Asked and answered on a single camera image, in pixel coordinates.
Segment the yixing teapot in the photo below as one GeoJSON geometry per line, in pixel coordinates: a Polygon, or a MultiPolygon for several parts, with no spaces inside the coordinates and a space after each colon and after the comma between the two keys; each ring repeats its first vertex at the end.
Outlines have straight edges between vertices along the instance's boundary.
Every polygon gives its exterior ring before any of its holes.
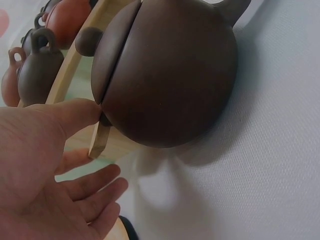
{"type": "Polygon", "coordinates": [[[70,48],[90,12],[89,0],[63,0],[52,8],[45,27],[53,31],[59,49],[70,48]]]}
{"type": "Polygon", "coordinates": [[[91,88],[111,125],[156,148],[210,130],[238,68],[233,26],[251,0],[136,0],[103,33],[81,31],[76,48],[94,56],[91,88]]]}
{"type": "Polygon", "coordinates": [[[47,2],[47,4],[41,8],[41,13],[44,13],[42,16],[42,21],[46,22],[49,13],[51,12],[51,10],[54,8],[55,5],[57,5],[58,3],[60,3],[62,0],[50,0],[47,2]]]}
{"type": "Polygon", "coordinates": [[[26,106],[45,104],[56,79],[64,56],[56,46],[54,33],[41,28],[30,35],[31,54],[22,65],[18,75],[18,92],[26,106]],[[39,38],[45,37],[49,44],[39,46],[39,38]]]}
{"type": "MultiPolygon", "coordinates": [[[[41,26],[39,24],[39,20],[43,16],[43,14],[44,14],[43,12],[39,13],[35,17],[35,19],[34,19],[34,28],[30,29],[26,33],[26,35],[21,38],[22,48],[24,49],[24,52],[25,52],[26,56],[29,56],[30,52],[31,52],[31,38],[30,38],[31,33],[44,27],[44,26],[41,26]]],[[[45,37],[40,37],[38,41],[39,41],[38,44],[39,44],[39,46],[41,48],[48,44],[48,40],[45,37]]]]}
{"type": "Polygon", "coordinates": [[[21,47],[14,47],[9,50],[9,68],[1,81],[1,94],[4,103],[8,107],[17,107],[20,101],[18,92],[18,69],[21,68],[27,56],[21,47]],[[15,55],[19,54],[21,60],[17,61],[15,55]]]}

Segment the brown teapot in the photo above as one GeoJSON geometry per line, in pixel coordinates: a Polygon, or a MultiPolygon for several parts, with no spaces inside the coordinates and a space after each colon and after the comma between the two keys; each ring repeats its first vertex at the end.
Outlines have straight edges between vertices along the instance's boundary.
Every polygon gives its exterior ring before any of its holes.
{"type": "Polygon", "coordinates": [[[91,88],[109,122],[142,145],[169,148],[209,131],[238,67],[233,26],[251,0],[135,0],[76,48],[94,56],[91,88]]]}
{"type": "MultiPolygon", "coordinates": [[[[25,52],[26,56],[29,56],[30,52],[31,52],[31,38],[30,38],[31,33],[44,27],[44,26],[41,26],[39,24],[39,20],[43,16],[43,14],[44,14],[43,12],[39,13],[35,17],[35,19],[34,19],[34,28],[30,29],[26,33],[26,35],[21,38],[22,48],[24,49],[24,52],[25,52]]],[[[38,44],[39,44],[39,46],[41,48],[48,44],[48,40],[45,37],[40,37],[38,41],[39,41],[38,44]]]]}
{"type": "Polygon", "coordinates": [[[60,3],[62,0],[50,0],[47,2],[47,4],[41,8],[41,13],[44,13],[42,16],[42,21],[46,22],[49,13],[51,12],[51,10],[54,8],[55,5],[57,5],[58,3],[60,3]]]}
{"type": "Polygon", "coordinates": [[[63,0],[53,7],[45,27],[53,31],[58,48],[70,48],[90,12],[89,0],[63,0]]]}
{"type": "Polygon", "coordinates": [[[64,56],[56,46],[54,33],[41,28],[31,33],[31,54],[18,75],[18,92],[26,106],[45,104],[64,56]],[[49,46],[40,47],[39,38],[45,37],[49,46]]]}
{"type": "Polygon", "coordinates": [[[20,101],[18,93],[18,74],[17,71],[25,62],[27,56],[21,47],[14,47],[9,50],[9,68],[5,72],[1,81],[1,94],[4,103],[8,107],[17,107],[20,101]],[[17,61],[15,55],[19,54],[21,60],[17,61]]]}

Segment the dark object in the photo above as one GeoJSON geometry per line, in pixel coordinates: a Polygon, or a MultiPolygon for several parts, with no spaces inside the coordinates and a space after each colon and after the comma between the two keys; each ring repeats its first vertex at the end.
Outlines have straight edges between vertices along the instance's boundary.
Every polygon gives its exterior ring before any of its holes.
{"type": "Polygon", "coordinates": [[[55,5],[57,5],[61,1],[62,0],[50,0],[43,8],[41,8],[41,13],[44,13],[42,16],[42,21],[47,21],[48,15],[51,12],[51,10],[54,8],[55,5]]]}
{"type": "Polygon", "coordinates": [[[93,9],[99,0],[90,0],[90,6],[93,9]]]}
{"type": "MultiPolygon", "coordinates": [[[[44,26],[41,26],[39,24],[39,20],[43,16],[43,14],[44,14],[43,12],[39,13],[35,17],[35,19],[34,19],[34,28],[30,29],[26,33],[26,35],[23,38],[21,38],[22,48],[24,49],[24,52],[25,52],[26,56],[29,56],[30,52],[31,52],[31,38],[30,38],[31,33],[44,27],[44,26]]],[[[38,45],[39,45],[40,48],[45,47],[47,44],[48,44],[48,40],[45,37],[40,37],[38,39],[38,45]]]]}
{"type": "Polygon", "coordinates": [[[99,28],[87,27],[79,32],[75,39],[75,48],[86,57],[93,57],[95,55],[97,46],[104,34],[99,28]]]}
{"type": "Polygon", "coordinates": [[[8,54],[10,65],[1,81],[1,94],[4,103],[8,107],[17,107],[20,101],[17,71],[23,65],[27,57],[25,51],[21,47],[14,47],[10,49],[8,54]],[[20,55],[20,61],[16,60],[15,54],[20,55]]]}
{"type": "Polygon", "coordinates": [[[119,218],[123,223],[126,232],[128,233],[129,240],[139,240],[139,237],[134,229],[134,226],[132,226],[131,222],[124,216],[119,216],[119,218]]]}
{"type": "Polygon", "coordinates": [[[52,30],[59,49],[69,49],[91,12],[89,0],[63,0],[50,11],[45,27],[52,30]]]}
{"type": "Polygon", "coordinates": [[[99,41],[91,74],[93,96],[111,124],[157,148],[207,132],[233,90],[233,26],[250,2],[136,0],[121,10],[99,41]]]}
{"type": "Polygon", "coordinates": [[[63,54],[56,47],[54,33],[41,28],[31,37],[31,54],[25,60],[18,75],[18,91],[27,106],[45,104],[58,71],[64,61],[63,54]],[[40,48],[39,38],[45,37],[49,46],[40,48]]]}

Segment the hand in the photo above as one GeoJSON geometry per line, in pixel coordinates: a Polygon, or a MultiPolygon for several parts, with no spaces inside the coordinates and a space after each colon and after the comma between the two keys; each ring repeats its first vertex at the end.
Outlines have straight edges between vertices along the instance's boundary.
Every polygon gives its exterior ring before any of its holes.
{"type": "Polygon", "coordinates": [[[115,201],[128,187],[123,178],[113,181],[119,167],[55,181],[55,174],[91,161],[87,149],[64,153],[64,147],[100,114],[98,105],[84,99],[0,108],[0,239],[105,238],[120,213],[115,201]]]}

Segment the wooden stand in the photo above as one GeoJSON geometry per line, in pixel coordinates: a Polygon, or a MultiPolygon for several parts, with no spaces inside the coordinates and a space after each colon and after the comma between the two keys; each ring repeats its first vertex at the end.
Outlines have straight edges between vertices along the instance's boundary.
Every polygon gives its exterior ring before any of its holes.
{"type": "MultiPolygon", "coordinates": [[[[131,3],[131,1],[132,0],[99,0],[83,24],[81,30],[87,27],[97,27],[104,31],[113,17],[123,7],[131,3]]],[[[82,56],[77,52],[75,42],[73,42],[55,78],[46,104],[55,104],[65,100],[81,58],[82,56]]],[[[18,107],[23,108],[25,105],[20,101],[18,107]]],[[[91,127],[84,129],[79,134],[76,134],[73,139],[71,138],[67,141],[66,146],[68,147],[68,142],[71,142],[72,144],[69,144],[71,147],[85,147],[83,146],[83,143],[85,142],[83,141],[83,138],[87,139],[90,131],[92,133],[91,127]]],[[[137,143],[134,143],[124,137],[113,127],[110,128],[109,126],[104,126],[100,121],[94,127],[89,156],[94,159],[98,158],[104,152],[107,141],[108,143],[109,141],[112,142],[113,145],[111,144],[110,148],[113,149],[113,151],[109,151],[109,149],[107,149],[103,156],[114,161],[138,147],[137,143]]],[[[126,229],[120,219],[117,220],[114,228],[105,240],[129,240],[126,229]]]]}

